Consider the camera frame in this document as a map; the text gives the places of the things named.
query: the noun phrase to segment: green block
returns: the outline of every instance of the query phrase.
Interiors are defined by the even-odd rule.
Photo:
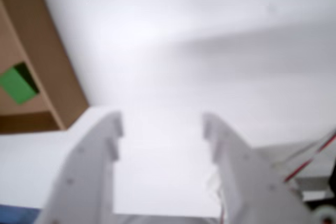
[[[17,64],[0,75],[0,86],[18,104],[33,98],[38,89],[24,63]]]

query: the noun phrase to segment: red wire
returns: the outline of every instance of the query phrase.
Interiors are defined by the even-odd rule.
[[[330,145],[334,140],[336,139],[336,132],[329,138],[324,144],[321,145],[320,148],[317,149],[317,151],[314,153],[314,155],[305,161],[303,164],[301,164],[298,168],[296,168],[293,172],[291,172],[284,180],[284,182],[290,181],[295,175],[297,175],[300,171],[302,171],[305,167],[307,167],[313,160],[314,157],[319,154],[323,149],[325,149],[328,145]]]
[[[311,162],[313,161],[313,158],[307,160],[306,162],[304,162],[302,165],[300,165],[298,168],[296,168],[294,170],[294,172],[292,172],[291,174],[289,174],[286,178],[285,178],[285,182],[290,181],[295,175],[297,175],[301,170],[303,170],[307,165],[309,165]]]

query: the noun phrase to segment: cardboard shelf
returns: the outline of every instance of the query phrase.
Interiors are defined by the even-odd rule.
[[[0,133],[66,130],[88,102],[44,0],[0,0],[0,74],[21,62],[39,93],[16,104],[0,87]]]

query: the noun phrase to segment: blue surface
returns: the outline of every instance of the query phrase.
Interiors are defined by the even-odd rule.
[[[0,224],[31,224],[39,213],[40,210],[36,208],[0,205]]]

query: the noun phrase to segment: screw hole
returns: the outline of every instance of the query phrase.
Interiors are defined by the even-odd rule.
[[[78,152],[79,152],[79,153],[83,153],[83,152],[85,152],[85,148],[84,148],[84,147],[79,147],[79,148],[78,148]]]
[[[243,159],[244,159],[244,160],[249,160],[249,159],[250,159],[250,156],[249,156],[248,154],[245,153],[245,154],[243,155]]]
[[[268,189],[269,189],[270,191],[275,191],[276,186],[273,185],[273,184],[270,184],[270,185],[268,186]]]
[[[72,185],[75,181],[72,178],[67,179],[67,184]]]

